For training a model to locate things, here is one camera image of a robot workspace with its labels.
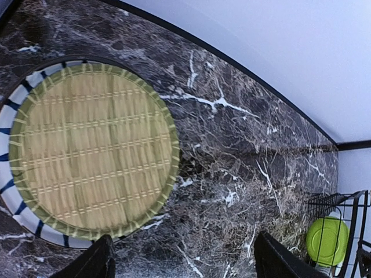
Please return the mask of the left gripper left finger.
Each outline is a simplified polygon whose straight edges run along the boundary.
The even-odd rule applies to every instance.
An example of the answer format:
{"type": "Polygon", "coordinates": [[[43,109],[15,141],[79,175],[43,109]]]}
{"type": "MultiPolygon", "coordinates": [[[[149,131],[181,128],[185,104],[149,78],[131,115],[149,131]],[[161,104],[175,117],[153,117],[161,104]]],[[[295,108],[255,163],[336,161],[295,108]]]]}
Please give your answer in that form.
{"type": "Polygon", "coordinates": [[[110,235],[103,235],[56,277],[115,277],[115,252],[110,235]]]}

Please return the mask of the woven bamboo plate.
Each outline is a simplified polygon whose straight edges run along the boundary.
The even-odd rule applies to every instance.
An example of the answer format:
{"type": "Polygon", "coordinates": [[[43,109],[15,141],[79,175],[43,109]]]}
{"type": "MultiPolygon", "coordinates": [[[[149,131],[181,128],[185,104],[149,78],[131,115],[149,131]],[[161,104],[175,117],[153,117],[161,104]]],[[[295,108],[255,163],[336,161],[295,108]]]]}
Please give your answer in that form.
{"type": "Polygon", "coordinates": [[[45,224],[77,239],[120,238],[165,205],[180,143],[144,79],[83,63],[30,91],[10,130],[9,160],[21,197],[45,224]]]}

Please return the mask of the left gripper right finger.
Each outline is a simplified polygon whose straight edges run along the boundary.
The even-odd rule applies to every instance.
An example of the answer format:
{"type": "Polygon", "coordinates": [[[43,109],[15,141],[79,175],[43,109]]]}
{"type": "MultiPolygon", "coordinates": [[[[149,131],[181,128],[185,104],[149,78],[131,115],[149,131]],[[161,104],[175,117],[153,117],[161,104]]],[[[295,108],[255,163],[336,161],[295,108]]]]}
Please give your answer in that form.
{"type": "Polygon", "coordinates": [[[328,277],[298,259],[267,231],[261,231],[254,241],[254,258],[258,278],[328,277]]]}

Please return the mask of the white blue striped plate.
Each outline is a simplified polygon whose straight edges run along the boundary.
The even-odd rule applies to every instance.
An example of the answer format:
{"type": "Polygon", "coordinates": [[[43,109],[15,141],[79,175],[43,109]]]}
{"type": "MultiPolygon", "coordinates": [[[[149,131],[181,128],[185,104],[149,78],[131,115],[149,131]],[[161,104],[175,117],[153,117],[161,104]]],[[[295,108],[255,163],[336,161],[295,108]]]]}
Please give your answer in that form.
{"type": "Polygon", "coordinates": [[[91,60],[70,60],[54,63],[48,67],[44,66],[39,70],[34,70],[25,78],[21,79],[20,83],[16,85],[9,97],[3,99],[4,105],[1,108],[1,200],[10,211],[10,216],[27,232],[30,232],[32,235],[48,243],[76,249],[89,248],[93,242],[91,240],[67,236],[45,224],[27,207],[16,188],[13,174],[10,170],[10,130],[13,127],[17,109],[36,85],[63,68],[91,62],[91,60]]]}

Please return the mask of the lime green plastic plate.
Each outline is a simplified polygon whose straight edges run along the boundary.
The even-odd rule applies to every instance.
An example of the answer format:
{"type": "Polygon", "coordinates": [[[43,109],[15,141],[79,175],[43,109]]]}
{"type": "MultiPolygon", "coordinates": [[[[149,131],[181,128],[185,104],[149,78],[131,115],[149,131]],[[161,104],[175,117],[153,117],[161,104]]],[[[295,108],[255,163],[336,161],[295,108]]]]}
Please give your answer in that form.
{"type": "Polygon", "coordinates": [[[349,228],[339,218],[318,218],[309,228],[306,247],[310,258],[320,266],[337,266],[345,259],[349,228]]]}

